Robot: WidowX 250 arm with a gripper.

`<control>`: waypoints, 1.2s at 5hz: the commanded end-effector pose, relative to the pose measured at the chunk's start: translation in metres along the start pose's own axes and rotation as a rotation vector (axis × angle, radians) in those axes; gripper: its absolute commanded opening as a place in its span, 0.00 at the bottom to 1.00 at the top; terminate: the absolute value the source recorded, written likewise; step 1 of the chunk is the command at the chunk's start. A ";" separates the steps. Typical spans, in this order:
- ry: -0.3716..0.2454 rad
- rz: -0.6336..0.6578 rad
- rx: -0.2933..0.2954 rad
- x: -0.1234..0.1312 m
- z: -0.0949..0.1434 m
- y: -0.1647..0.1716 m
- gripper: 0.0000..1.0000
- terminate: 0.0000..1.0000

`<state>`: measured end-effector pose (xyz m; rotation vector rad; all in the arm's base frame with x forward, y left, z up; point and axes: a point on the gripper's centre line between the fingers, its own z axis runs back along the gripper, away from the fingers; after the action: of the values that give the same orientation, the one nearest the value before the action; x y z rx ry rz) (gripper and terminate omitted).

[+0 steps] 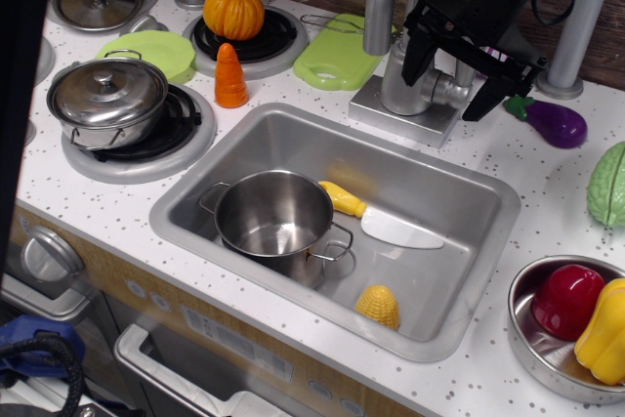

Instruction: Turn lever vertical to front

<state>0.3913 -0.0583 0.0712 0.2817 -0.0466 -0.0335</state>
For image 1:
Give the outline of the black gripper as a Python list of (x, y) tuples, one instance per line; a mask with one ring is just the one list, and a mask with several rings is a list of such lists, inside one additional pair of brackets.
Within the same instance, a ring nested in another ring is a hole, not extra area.
[[(402, 78), (414, 86), (437, 50), (487, 75), (462, 119), (477, 122), (508, 95), (526, 95), (547, 60), (521, 34), (517, 17), (527, 0), (417, 0), (404, 27)], [(484, 49), (506, 54), (504, 63)]]

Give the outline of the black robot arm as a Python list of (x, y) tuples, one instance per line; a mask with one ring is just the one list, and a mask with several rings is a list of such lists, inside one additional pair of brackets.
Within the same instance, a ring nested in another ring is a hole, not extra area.
[(464, 111), (479, 121), (505, 98), (526, 96), (548, 61), (521, 34), (517, 16), (536, 0), (417, 0), (404, 23), (409, 41), (401, 72), (412, 86), (443, 50), (486, 80)]

